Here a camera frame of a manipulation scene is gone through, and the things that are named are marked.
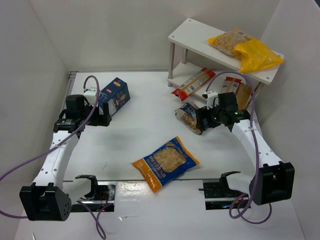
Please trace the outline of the Agnesi tricolor fusilli bag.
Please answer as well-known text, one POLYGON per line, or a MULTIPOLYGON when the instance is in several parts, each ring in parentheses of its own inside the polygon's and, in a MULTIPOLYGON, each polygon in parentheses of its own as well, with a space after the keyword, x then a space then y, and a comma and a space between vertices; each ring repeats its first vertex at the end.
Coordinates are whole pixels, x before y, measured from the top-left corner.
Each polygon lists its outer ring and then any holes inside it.
POLYGON ((186 102, 174 111, 174 115, 177 120, 183 123, 193 133, 201 135, 203 132, 197 128, 196 110, 198 108, 194 102, 186 102))

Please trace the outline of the dark blue pasta box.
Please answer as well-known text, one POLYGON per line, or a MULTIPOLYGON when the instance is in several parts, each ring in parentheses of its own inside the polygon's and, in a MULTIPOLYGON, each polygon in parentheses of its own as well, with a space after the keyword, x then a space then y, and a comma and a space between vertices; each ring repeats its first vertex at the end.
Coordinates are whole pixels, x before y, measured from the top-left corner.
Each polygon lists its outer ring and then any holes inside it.
POLYGON ((103 105, 108 103, 109 115, 112 117, 130 98, 127 83, 116 77, 100 91, 98 98, 99 114, 104 114, 103 105))

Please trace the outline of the red spaghetti pack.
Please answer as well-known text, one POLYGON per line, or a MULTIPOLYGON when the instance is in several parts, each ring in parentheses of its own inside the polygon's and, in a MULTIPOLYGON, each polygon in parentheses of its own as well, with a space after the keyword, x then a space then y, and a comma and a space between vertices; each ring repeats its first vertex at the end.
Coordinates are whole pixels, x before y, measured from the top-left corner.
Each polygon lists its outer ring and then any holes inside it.
POLYGON ((222 84, 221 93, 237 93, 239 86, 241 85, 242 81, 238 78, 229 77, 227 76, 222 84))
POLYGON ((216 73, 205 67, 189 78, 180 87, 176 88, 171 94, 178 97, 181 101, 186 100, 192 93, 197 91, 206 82, 212 79, 216 73))

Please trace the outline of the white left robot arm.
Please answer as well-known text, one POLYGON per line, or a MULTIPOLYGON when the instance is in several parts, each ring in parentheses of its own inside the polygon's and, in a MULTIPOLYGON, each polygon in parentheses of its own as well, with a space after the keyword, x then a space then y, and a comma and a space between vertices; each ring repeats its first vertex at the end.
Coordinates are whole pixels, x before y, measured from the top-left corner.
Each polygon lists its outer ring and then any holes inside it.
POLYGON ((112 118, 109 104, 99 106, 81 94, 69 95, 53 127, 50 153, 31 185, 23 186, 19 197, 30 221, 65 221, 81 198, 98 195, 95 175, 78 175, 67 186, 64 176, 72 152, 86 125, 107 127, 112 118))

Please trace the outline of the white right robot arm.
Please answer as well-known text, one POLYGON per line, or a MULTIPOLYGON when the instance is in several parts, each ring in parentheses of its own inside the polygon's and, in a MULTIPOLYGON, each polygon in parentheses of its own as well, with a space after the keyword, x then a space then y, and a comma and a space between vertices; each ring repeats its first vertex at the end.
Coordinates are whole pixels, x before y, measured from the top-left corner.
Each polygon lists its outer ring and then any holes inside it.
POLYGON ((260 206, 288 200, 292 197, 295 168, 283 162, 269 147, 247 110, 228 110, 223 107, 196 110, 196 126, 209 128, 224 125, 240 141, 255 168, 254 176, 240 171, 221 174, 223 192, 239 191, 247 194, 260 206))

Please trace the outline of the blue orange orecchiette pasta bag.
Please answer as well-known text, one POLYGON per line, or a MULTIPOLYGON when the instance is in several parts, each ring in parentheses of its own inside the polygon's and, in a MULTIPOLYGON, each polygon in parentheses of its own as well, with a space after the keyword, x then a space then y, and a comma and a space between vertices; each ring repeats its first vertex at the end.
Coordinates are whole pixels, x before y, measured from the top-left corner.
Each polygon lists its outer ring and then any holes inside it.
POLYGON ((153 153, 135 161, 135 167, 155 194, 167 184, 183 175, 199 161, 185 148, 176 136, 153 153))

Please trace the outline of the white two-tier shelf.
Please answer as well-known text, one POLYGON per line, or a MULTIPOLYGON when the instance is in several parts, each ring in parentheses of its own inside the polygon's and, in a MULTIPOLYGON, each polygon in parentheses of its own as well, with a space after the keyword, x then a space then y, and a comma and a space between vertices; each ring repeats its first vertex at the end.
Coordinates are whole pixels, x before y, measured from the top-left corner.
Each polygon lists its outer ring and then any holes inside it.
POLYGON ((208 43, 210 37, 223 34, 222 30, 187 18, 169 36, 170 60, 167 84, 180 87, 201 69, 207 67, 217 74, 238 71, 241 61, 208 43))

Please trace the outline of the yellow pasta bag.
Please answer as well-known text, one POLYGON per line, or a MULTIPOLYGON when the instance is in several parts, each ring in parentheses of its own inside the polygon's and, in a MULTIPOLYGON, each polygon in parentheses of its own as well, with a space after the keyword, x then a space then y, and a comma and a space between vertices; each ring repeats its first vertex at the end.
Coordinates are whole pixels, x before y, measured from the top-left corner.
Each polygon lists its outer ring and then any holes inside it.
POLYGON ((280 56, 256 38, 237 44, 233 54, 240 60, 240 73, 259 72, 284 63, 280 56))

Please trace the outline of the clear fusilli pasta bag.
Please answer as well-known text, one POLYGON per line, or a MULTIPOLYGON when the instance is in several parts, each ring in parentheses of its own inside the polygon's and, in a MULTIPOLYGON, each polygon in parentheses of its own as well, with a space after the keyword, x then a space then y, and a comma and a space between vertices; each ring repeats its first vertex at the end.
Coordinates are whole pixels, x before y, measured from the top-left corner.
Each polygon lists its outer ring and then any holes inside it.
POLYGON ((235 27, 234 29, 223 34, 209 38, 207 42, 222 53, 227 54, 230 57, 235 57, 235 47, 238 44, 245 43, 254 38, 255 37, 248 34, 244 30, 235 27))

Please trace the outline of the brown spaghetti pack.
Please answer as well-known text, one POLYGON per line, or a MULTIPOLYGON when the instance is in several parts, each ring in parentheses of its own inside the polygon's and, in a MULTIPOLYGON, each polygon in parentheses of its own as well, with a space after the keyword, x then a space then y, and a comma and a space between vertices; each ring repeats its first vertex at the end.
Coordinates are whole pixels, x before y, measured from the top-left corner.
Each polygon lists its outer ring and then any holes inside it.
POLYGON ((249 85, 240 83, 236 92, 236 101, 239 109, 244 109, 245 105, 252 94, 252 88, 249 85))

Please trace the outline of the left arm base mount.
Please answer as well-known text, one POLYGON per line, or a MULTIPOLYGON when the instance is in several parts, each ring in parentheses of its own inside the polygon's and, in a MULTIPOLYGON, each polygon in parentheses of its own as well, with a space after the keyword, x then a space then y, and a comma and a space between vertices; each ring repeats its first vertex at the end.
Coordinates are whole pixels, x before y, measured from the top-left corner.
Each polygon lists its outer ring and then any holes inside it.
POLYGON ((82 202, 92 212, 113 212, 115 207, 116 186, 115 181, 98 181, 95 192, 92 192, 92 182, 89 179, 79 178, 63 182, 62 191, 71 199, 72 213, 84 213, 88 210, 77 201, 82 202))

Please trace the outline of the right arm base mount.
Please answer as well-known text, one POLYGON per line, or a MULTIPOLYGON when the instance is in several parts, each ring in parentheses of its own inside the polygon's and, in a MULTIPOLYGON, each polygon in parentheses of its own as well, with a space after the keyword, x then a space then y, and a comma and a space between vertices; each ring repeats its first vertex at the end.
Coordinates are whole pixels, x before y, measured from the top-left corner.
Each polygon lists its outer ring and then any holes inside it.
POLYGON ((228 210, 232 202, 242 194, 237 190, 228 190, 224 192, 219 179, 205 179, 202 181, 202 187, 198 189, 204 195, 205 209, 228 210))

